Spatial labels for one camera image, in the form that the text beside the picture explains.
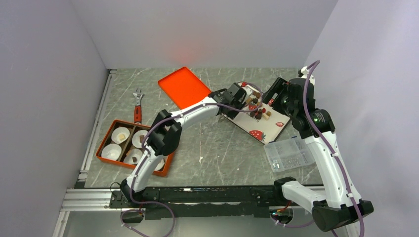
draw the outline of clear plastic box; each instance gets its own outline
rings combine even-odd
[[[301,138],[265,144],[266,157],[274,172],[314,163],[313,155]]]

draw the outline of black cable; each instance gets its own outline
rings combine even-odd
[[[116,196],[116,194],[114,193],[114,191],[112,191],[112,185],[113,185],[113,184],[118,184],[119,186],[121,186],[121,184],[120,184],[120,183],[118,183],[118,182],[113,182],[113,183],[111,184],[111,186],[109,186],[109,190],[111,191],[112,195]]]

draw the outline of wooden board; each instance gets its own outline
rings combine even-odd
[[[256,91],[255,88],[249,85],[246,85],[245,89]],[[243,110],[250,110],[252,105],[253,104],[249,105],[250,108],[249,106],[244,107]],[[267,144],[278,138],[282,130],[290,121],[290,118],[273,110],[269,105],[262,104],[260,108],[265,108],[266,112],[271,112],[271,116],[268,120],[265,120],[263,117],[261,119],[252,118],[250,113],[239,113],[234,119],[229,118],[229,120],[245,132],[249,133],[249,135],[252,134],[251,136],[261,143]]]

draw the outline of red wrench handle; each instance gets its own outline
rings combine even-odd
[[[142,114],[141,114],[141,105],[135,106],[134,109],[134,123],[141,124],[142,122]]]

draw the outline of red tray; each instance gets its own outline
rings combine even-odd
[[[158,81],[162,90],[182,110],[207,97],[211,90],[183,67]]]

